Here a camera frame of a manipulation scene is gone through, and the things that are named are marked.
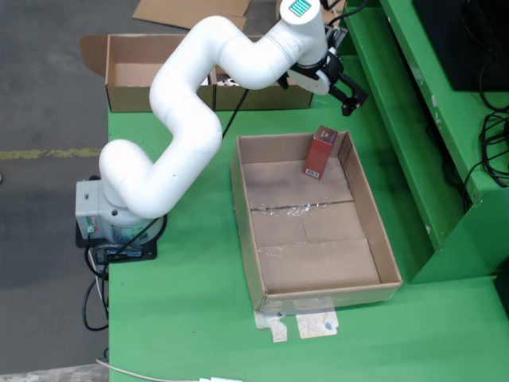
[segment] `open cardboard box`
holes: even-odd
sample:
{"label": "open cardboard box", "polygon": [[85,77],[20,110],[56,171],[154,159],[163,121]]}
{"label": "open cardboard box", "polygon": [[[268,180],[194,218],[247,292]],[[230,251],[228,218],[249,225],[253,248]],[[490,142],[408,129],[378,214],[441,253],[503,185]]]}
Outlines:
{"label": "open cardboard box", "polygon": [[[149,92],[159,68],[184,39],[185,35],[88,35],[80,40],[84,63],[105,78],[108,102],[113,112],[152,111]],[[198,96],[214,107],[216,73]]]}
{"label": "open cardboard box", "polygon": [[[105,78],[108,102],[113,112],[151,111],[149,92],[159,68],[182,42],[180,34],[100,34],[83,36],[80,40],[84,63],[91,71]],[[257,41],[260,37],[250,37]],[[198,89],[198,96],[212,110],[234,110],[244,92],[239,86],[217,86],[229,78],[216,67],[208,85]],[[313,94],[289,79],[289,88],[278,84],[250,91],[241,110],[296,109],[311,105]]]}
{"label": "open cardboard box", "polygon": [[[252,41],[258,41],[262,36],[248,36]],[[224,70],[216,66],[216,78],[219,83],[230,78]],[[279,84],[260,89],[250,90],[247,93],[240,110],[278,110],[278,109],[307,109],[311,106],[313,93],[298,86],[295,81],[288,78],[288,89],[283,89]],[[235,110],[244,93],[240,86],[221,86],[216,88],[216,109]]]}
{"label": "open cardboard box", "polygon": [[237,138],[231,183],[257,311],[377,302],[402,285],[349,133],[338,134],[320,181],[302,171],[312,138]]}

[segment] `concrete floor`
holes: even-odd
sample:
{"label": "concrete floor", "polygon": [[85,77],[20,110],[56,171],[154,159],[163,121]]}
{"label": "concrete floor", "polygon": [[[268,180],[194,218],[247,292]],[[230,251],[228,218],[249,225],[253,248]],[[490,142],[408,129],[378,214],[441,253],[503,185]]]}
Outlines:
{"label": "concrete floor", "polygon": [[[107,331],[81,322],[91,275],[74,245],[75,183],[98,158],[48,153],[107,140],[103,79],[82,63],[82,35],[185,32],[131,19],[137,3],[0,0],[0,374],[90,364],[107,347]],[[246,33],[265,33],[274,0],[253,0],[247,20]],[[97,294],[89,314],[101,324]]]}

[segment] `yellow floor line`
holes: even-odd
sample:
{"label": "yellow floor line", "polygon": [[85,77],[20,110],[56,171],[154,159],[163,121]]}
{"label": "yellow floor line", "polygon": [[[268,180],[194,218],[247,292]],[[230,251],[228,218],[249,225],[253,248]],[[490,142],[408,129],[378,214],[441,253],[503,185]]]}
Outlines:
{"label": "yellow floor line", "polygon": [[39,158],[88,158],[98,157],[101,149],[98,147],[87,147],[84,149],[68,150],[12,150],[0,151],[0,161],[16,159],[39,159]]}

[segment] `red product box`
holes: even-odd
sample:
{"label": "red product box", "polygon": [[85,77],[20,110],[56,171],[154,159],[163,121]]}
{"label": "red product box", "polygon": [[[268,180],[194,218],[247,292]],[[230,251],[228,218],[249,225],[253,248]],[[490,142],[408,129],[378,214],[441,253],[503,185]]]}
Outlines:
{"label": "red product box", "polygon": [[327,166],[328,157],[331,155],[332,146],[336,141],[337,131],[325,126],[318,127],[313,136],[308,157],[305,161],[304,173],[310,177],[321,179]]}

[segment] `computer monitor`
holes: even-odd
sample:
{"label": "computer monitor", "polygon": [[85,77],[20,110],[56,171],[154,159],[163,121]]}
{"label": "computer monitor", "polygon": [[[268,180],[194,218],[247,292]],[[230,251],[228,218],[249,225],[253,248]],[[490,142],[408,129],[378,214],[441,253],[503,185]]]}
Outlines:
{"label": "computer monitor", "polygon": [[414,7],[453,89],[478,90],[491,59],[483,89],[509,91],[509,1],[414,0]]}

